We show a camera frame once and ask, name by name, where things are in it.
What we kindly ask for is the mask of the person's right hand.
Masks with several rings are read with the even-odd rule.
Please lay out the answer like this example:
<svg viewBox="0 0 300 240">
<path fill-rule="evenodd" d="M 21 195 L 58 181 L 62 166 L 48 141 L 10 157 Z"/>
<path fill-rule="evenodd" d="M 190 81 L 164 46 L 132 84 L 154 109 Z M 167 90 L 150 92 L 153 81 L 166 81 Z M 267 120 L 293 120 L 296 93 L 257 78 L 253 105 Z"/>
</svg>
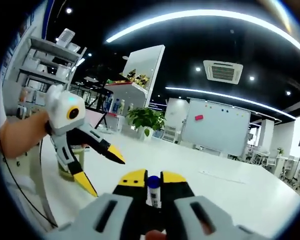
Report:
<svg viewBox="0 0 300 240">
<path fill-rule="evenodd" d="M 167 235 L 158 230 L 151 230 L 145 234 L 145 240 L 166 240 Z"/>
</svg>

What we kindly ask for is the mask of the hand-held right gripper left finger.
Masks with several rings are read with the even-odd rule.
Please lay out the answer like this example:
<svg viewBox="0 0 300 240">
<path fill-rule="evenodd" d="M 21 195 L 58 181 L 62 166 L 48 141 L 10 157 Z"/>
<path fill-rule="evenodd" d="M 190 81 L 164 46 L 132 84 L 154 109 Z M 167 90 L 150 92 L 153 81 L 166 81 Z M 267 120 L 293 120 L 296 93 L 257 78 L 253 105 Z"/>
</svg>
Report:
<svg viewBox="0 0 300 240">
<path fill-rule="evenodd" d="M 47 240 L 139 240 L 146 205 L 148 171 L 125 174 L 113 193 L 104 193 L 79 211 L 73 222 L 46 235 Z"/>
</svg>

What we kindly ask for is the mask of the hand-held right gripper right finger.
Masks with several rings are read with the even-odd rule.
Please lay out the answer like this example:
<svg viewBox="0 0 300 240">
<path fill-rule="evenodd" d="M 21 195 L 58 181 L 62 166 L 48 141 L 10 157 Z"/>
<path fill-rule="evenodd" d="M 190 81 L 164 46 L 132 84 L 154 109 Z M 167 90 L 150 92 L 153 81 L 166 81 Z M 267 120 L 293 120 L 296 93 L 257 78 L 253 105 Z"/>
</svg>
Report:
<svg viewBox="0 0 300 240">
<path fill-rule="evenodd" d="M 193 193 L 180 174 L 160 172 L 160 198 L 167 240 L 265 240 L 235 225 L 232 217 L 202 195 Z"/>
</svg>

